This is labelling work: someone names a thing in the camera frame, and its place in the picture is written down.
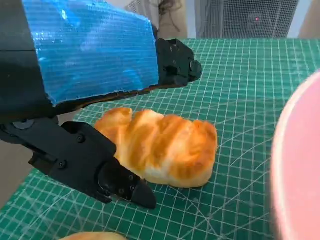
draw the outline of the robotic arm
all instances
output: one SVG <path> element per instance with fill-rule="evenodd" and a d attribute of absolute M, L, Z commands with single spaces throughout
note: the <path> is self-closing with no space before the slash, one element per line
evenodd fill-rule
<path fill-rule="evenodd" d="M 157 39 L 156 85 L 52 104 L 22 1 L 6 3 L 0 14 L 0 32 L 4 33 L 0 38 L 0 139 L 31 149 L 29 164 L 103 203 L 116 197 L 155 208 L 156 198 L 145 181 L 114 157 L 115 144 L 87 123 L 70 121 L 60 126 L 57 115 L 155 89 L 185 87 L 202 74 L 193 51 L 177 39 Z"/>

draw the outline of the screw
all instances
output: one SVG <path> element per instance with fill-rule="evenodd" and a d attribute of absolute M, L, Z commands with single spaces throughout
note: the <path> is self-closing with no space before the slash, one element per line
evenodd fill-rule
<path fill-rule="evenodd" d="M 76 141 L 80 144 L 82 144 L 86 140 L 85 136 L 82 134 L 79 134 L 78 137 L 76 138 Z"/>
<path fill-rule="evenodd" d="M 63 160 L 63 161 L 59 162 L 58 169 L 64 169 L 66 166 L 67 166 L 67 161 Z"/>

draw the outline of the green cutting mat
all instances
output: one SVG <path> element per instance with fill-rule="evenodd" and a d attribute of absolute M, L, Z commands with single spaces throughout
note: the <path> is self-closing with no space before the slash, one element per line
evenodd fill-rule
<path fill-rule="evenodd" d="M 204 187 L 150 184 L 158 204 L 104 205 L 33 170 L 0 212 L 0 239 L 59 239 L 113 231 L 141 240 L 273 239 L 270 150 L 276 122 L 296 87 L 320 67 L 320 42 L 298 39 L 187 39 L 202 63 L 200 80 L 91 105 L 75 119 L 94 124 L 108 109 L 153 109 L 215 123 L 219 148 Z"/>

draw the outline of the pink bowl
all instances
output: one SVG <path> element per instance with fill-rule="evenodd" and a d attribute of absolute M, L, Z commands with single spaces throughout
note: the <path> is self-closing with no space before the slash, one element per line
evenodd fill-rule
<path fill-rule="evenodd" d="M 293 94 L 272 144 L 271 200 L 278 237 L 319 239 L 320 72 Z"/>

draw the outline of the bread roll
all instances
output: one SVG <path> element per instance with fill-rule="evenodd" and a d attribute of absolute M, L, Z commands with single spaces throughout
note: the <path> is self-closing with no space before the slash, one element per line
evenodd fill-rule
<path fill-rule="evenodd" d="M 114 232 L 79 232 L 60 240 L 126 240 Z"/>
<path fill-rule="evenodd" d="M 218 136 L 207 121 L 119 107 L 94 126 L 117 146 L 120 164 L 155 184 L 200 187 L 212 175 Z"/>

